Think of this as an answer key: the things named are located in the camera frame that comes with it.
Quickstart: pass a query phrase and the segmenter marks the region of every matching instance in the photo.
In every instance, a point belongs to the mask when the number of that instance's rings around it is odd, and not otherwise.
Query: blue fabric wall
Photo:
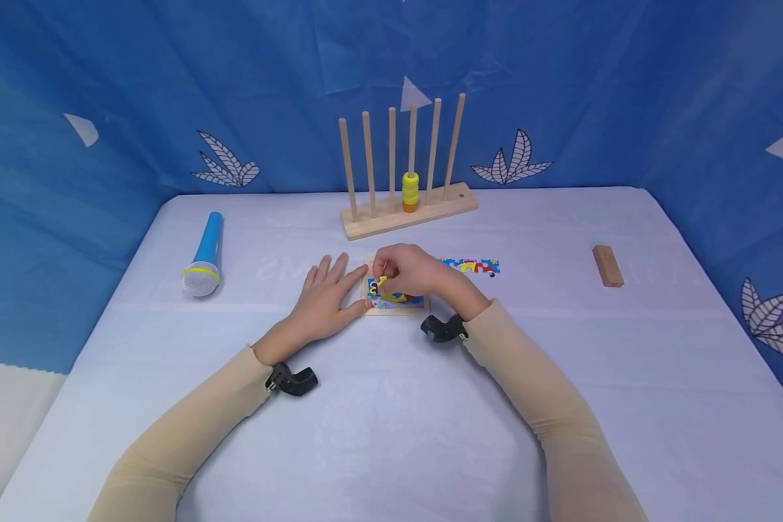
[[[336,119],[385,143],[404,77],[444,99],[437,172],[466,92],[454,179],[497,188],[470,166],[521,128],[553,164],[509,186],[648,188],[743,323],[745,277],[783,293],[783,0],[2,0],[0,363],[67,372],[173,194],[346,190]]]

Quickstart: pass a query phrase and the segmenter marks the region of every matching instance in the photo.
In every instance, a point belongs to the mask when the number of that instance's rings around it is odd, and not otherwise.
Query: black wrist sensor
[[[432,342],[448,342],[456,337],[466,341],[468,338],[467,330],[464,329],[464,320],[458,314],[453,315],[446,323],[442,323],[435,315],[429,315],[420,324],[420,329]]]
[[[305,368],[302,372],[294,375],[287,364],[279,362],[273,366],[273,372],[267,379],[266,387],[270,391],[280,389],[285,394],[301,397],[313,390],[317,384],[319,384],[319,379],[316,378],[313,369]]]

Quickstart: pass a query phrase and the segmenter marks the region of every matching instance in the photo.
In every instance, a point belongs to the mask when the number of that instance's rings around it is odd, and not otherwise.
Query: wooden block
[[[371,217],[370,204],[359,204],[357,206],[357,221],[352,219],[351,208],[343,209],[340,212],[340,218],[344,226],[344,234],[349,241],[353,241],[479,208],[479,201],[470,191],[467,183],[453,183],[449,186],[447,198],[443,199],[442,197],[442,191],[432,191],[429,194],[428,204],[425,204],[426,191],[420,191],[420,204],[414,212],[397,211],[391,214],[389,213],[389,204],[384,203],[377,205],[379,215],[374,218]]]
[[[623,286],[624,277],[621,275],[621,269],[618,268],[618,262],[615,259],[615,253],[612,252],[612,247],[598,245],[592,249],[592,253],[594,254],[594,261],[598,264],[598,270],[600,270],[602,284],[604,286]]]

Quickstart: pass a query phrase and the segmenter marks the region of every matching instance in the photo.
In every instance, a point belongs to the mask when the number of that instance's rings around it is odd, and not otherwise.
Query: arm sleeve
[[[90,522],[174,520],[194,472],[220,441],[269,397],[272,368],[248,345],[172,406],[119,458]]]
[[[646,521],[588,403],[506,309],[494,300],[464,325],[469,352],[539,438],[552,522]]]

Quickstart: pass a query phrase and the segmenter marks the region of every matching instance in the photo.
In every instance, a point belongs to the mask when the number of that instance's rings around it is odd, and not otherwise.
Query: left hand
[[[373,306],[370,299],[360,299],[342,308],[344,295],[368,272],[368,265],[363,265],[343,276],[347,265],[348,256],[342,253],[332,267],[331,257],[325,256],[319,266],[310,268],[293,312],[267,334],[289,341],[266,342],[256,347],[261,363],[271,366],[286,361],[307,343],[336,334],[369,311]]]

